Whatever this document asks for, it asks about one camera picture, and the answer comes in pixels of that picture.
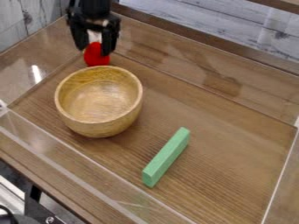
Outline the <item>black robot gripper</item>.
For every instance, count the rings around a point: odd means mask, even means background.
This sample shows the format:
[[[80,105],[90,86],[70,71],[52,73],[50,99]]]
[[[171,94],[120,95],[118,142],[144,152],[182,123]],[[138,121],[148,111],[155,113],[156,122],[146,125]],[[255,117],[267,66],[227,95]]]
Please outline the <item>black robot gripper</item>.
[[[116,49],[122,19],[111,12],[111,0],[70,0],[67,24],[75,46],[83,50],[90,44],[88,27],[102,31],[102,55],[108,56]]]

